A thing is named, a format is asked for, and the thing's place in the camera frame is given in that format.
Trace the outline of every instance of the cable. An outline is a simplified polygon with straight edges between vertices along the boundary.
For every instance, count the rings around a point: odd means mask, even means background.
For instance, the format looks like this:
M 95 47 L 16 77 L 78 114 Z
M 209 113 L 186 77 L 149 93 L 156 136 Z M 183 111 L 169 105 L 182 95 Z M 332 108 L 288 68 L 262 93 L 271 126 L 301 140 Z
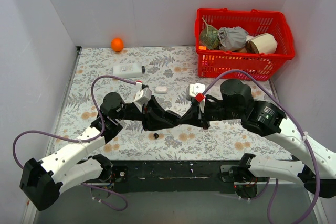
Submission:
M 268 178 L 268 180 L 267 180 L 267 182 L 266 182 L 265 187 L 264 187 L 263 190 L 260 192 L 260 194 L 258 194 L 256 197 L 254 197 L 254 198 L 252 198 L 252 199 L 250 199 L 250 200 L 255 200 L 255 199 L 260 198 L 260 197 L 265 193 L 265 191 L 266 191 L 266 189 L 267 189 L 267 187 L 268 187 L 268 184 L 269 184 L 269 178 Z
M 94 197 L 94 199 L 96 199 L 98 202 L 103 203 L 104 205 L 108 206 L 109 208 L 112 208 L 112 209 L 115 210 L 115 211 L 124 211 L 124 210 L 128 207 L 128 201 L 127 201 L 126 197 L 123 196 L 122 194 L 118 194 L 118 193 L 116 193 L 115 191 L 110 191 L 110 190 L 107 190 L 107 189 L 104 189 L 104 188 L 100 188 L 100 187 L 98 187 L 98 186 L 91 186 L 91 185 L 88 185 L 88 184 L 86 184 L 86 183 L 81 183 L 81 185 L 82 185 L 82 186 L 89 187 L 89 188 L 92 188 L 92 189 L 97 189 L 97 190 L 101 190 L 101 191 L 106 191 L 106 192 L 108 192 L 108 193 L 110 193 L 110 194 L 114 194 L 114 195 L 116 195 L 116 196 L 122 198 L 123 201 L 125 201 L 125 206 L 124 206 L 123 208 L 117 208 L 117 207 L 115 207 L 114 205 L 112 205 L 112 204 L 110 204 L 110 203 L 108 203 L 108 202 L 106 202 L 106 201 L 104 201 L 104 200 L 101 200 L 101 199 L 98 199 L 98 198 Z
M 254 181 L 253 184 L 252 184 L 252 182 L 253 182 L 253 180 L 251 180 L 251 182 L 248 185 L 246 185 L 246 187 L 254 187 L 257 184 L 257 182 L 258 182 L 258 178 L 256 178 L 256 180 Z
M 86 140 L 82 140 L 81 142 L 82 143 L 86 143 L 86 142 L 90 142 L 90 141 L 93 141 L 93 140 L 96 140 L 97 138 L 99 138 L 104 130 L 105 130 L 105 122 L 104 122 L 104 118 L 103 118 L 103 115 L 101 114 L 100 110 L 99 110 L 99 106 L 97 105 L 97 102 L 96 102 L 96 99 L 95 99 L 95 96 L 93 94 L 93 89 L 95 87 L 95 84 L 97 81 L 99 81 L 100 79 L 102 78 L 112 78 L 112 79 L 117 79 L 117 80 L 120 80 L 120 81 L 123 81 L 123 82 L 126 82 L 128 84 L 132 84 L 132 85 L 136 85 L 136 82 L 134 81 L 128 81 L 128 80 L 125 80 L 125 79 L 122 79 L 122 78 L 119 78 L 119 77 L 116 77 L 116 76 L 99 76 L 98 78 L 96 78 L 92 85 L 91 85 L 91 96 L 92 96 L 92 100 L 93 100 L 93 103 L 94 103 L 94 106 L 96 107 L 97 111 L 98 111 L 98 114 L 99 114 L 99 117 L 100 117 L 100 120 L 101 120 L 101 123 L 102 123 L 102 129 L 100 131 L 100 133 L 93 137 L 93 138 L 89 138 L 89 139 L 86 139 Z M 17 155 L 16 155 L 16 143 L 17 141 L 19 140 L 20 137 L 22 137 L 23 135 L 26 135 L 28 133 L 36 133 L 36 134 L 41 134 L 41 135 L 45 135 L 45 136 L 50 136 L 50 137 L 53 137 L 53 138 L 58 138 L 58 139 L 61 139 L 61 140 L 64 140 L 64 141 L 68 141 L 68 142 L 72 142 L 72 143 L 79 143 L 78 140 L 75 140 L 75 139 L 68 139 L 68 138 L 65 138 L 65 137 L 62 137 L 62 136 L 57 136 L 57 135 L 54 135 L 54 134 L 50 134 L 48 132 L 44 132 L 44 131 L 35 131 L 35 130 L 30 130 L 30 131 L 25 131 L 25 132 L 22 132 L 20 135 L 18 135 L 15 139 L 14 139 L 14 142 L 13 142 L 13 148 L 12 148 L 12 151 L 13 151 L 13 158 L 16 162 L 16 164 L 21 168 L 23 169 L 23 165 L 20 163 L 20 161 L 18 160 L 17 158 Z
M 268 206 L 267 206 L 267 219 L 268 219 L 269 223 L 271 223 L 271 224 L 274 224 L 274 222 L 273 222 L 273 220 L 272 220 L 272 218 L 271 218 L 271 207 L 272 207 L 274 198 L 275 198 L 275 196 L 276 196 L 276 194 L 277 194 L 278 187 L 279 187 L 279 180 L 276 179 L 276 182 L 275 182 L 275 188 L 274 188 L 274 191 L 273 191 L 271 200 L 269 201 Z
M 251 79 L 251 81 L 253 81 L 261 90 L 263 90 L 263 92 L 268 95 L 286 114 L 287 116 L 293 121 L 293 123 L 295 124 L 295 126 L 297 127 L 300 135 L 302 137 L 305 136 L 305 133 L 302 129 L 302 127 L 300 126 L 299 122 L 294 118 L 294 116 L 292 116 L 292 114 L 286 109 L 284 108 L 284 106 L 281 105 L 280 102 L 277 101 L 277 99 L 271 95 L 262 85 L 260 85 L 251 75 L 249 75 L 248 73 L 240 70 L 240 69 L 232 69 L 232 70 L 228 70 L 225 71 L 224 73 L 221 73 L 202 93 L 203 95 L 206 94 L 207 91 L 209 91 L 209 89 L 219 80 L 221 79 L 223 76 L 229 74 L 229 73 L 233 73 L 233 72 L 239 72 L 242 73 L 244 75 L 246 75 L 248 78 Z M 304 219 L 306 219 L 309 214 L 311 213 L 311 211 L 314 209 L 314 206 L 316 205 L 316 202 L 319 198 L 319 194 L 320 194 L 320 187 L 321 187 L 321 181 L 320 181 L 320 173 L 319 173 L 319 168 L 318 168 L 318 164 L 314 155 L 314 151 L 311 148 L 311 145 L 309 144 L 308 140 L 305 140 L 305 145 L 307 146 L 307 149 L 310 153 L 311 159 L 312 159 L 312 163 L 313 163 L 313 167 L 314 167 L 314 171 L 315 171 L 315 177 L 316 177 L 316 188 L 315 188 L 315 195 L 314 198 L 310 204 L 310 206 L 308 207 L 308 209 L 306 210 L 306 212 L 304 212 L 304 214 L 297 219 L 296 221 L 293 222 L 293 224 L 298 224 L 300 222 L 302 222 Z M 271 198 L 270 200 L 270 204 L 272 205 L 274 198 Z

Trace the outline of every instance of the gray cloth bag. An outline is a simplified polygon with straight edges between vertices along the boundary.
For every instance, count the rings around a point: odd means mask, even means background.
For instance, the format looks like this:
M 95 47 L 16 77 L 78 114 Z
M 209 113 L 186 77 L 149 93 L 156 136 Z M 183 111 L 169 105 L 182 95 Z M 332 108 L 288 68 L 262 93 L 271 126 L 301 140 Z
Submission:
M 221 27 L 218 33 L 221 43 L 219 49 L 223 51 L 235 51 L 243 48 L 246 43 L 246 35 L 248 35 L 248 32 L 240 26 L 233 28 Z

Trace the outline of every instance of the red basket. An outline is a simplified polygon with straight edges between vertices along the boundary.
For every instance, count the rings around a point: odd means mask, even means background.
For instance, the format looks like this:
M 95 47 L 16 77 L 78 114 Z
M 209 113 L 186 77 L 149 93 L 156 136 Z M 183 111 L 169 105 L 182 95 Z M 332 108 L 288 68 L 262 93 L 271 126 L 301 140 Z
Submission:
M 217 29 L 222 26 L 240 26 L 252 36 L 272 34 L 278 42 L 274 54 L 244 54 L 221 50 L 199 49 L 200 32 L 206 27 L 205 21 Z M 198 53 L 198 75 L 216 78 L 230 69 L 248 72 L 258 81 L 267 81 L 287 60 L 293 59 L 295 50 L 293 37 L 286 19 L 281 12 L 251 10 L 240 12 L 227 9 L 198 9 L 195 22 L 196 51 Z M 225 79 L 249 80 L 241 73 L 231 73 Z

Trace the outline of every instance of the gray floor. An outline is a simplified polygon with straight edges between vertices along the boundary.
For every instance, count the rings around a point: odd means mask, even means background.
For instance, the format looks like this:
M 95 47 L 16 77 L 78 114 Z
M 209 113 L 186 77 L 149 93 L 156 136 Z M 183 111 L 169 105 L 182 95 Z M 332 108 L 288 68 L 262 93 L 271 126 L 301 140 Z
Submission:
M 215 192 L 130 193 L 125 194 L 128 209 L 116 212 L 93 201 L 88 188 L 77 186 L 61 195 L 50 208 L 38 212 L 34 223 L 269 223 L 266 211 L 273 189 L 274 185 L 270 185 L 261 198 L 252 202 L 218 196 Z M 111 196 L 107 201 L 122 207 L 118 198 Z M 277 224 L 291 223 L 309 204 L 302 186 L 280 184 L 272 218 Z M 302 223 L 317 223 L 314 213 Z

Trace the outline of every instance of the white bracket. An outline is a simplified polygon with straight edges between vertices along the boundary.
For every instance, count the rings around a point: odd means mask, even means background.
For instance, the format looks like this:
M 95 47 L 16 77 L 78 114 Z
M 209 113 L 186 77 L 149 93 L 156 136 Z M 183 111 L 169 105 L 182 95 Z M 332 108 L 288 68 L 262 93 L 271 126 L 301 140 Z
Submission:
M 142 82 L 141 81 L 137 81 L 135 83 L 135 88 L 136 88 L 136 90 L 141 90 L 141 88 L 142 88 Z
M 139 90 L 134 99 L 134 104 L 140 112 L 142 112 L 142 106 L 147 103 L 152 97 L 152 90 L 149 88 L 144 88 Z
M 191 101 L 192 98 L 195 98 L 199 93 L 202 94 L 205 90 L 205 85 L 200 83 L 190 84 L 187 88 L 186 98 L 188 101 Z M 205 98 L 199 102 L 199 107 L 201 112 L 204 112 L 205 107 Z

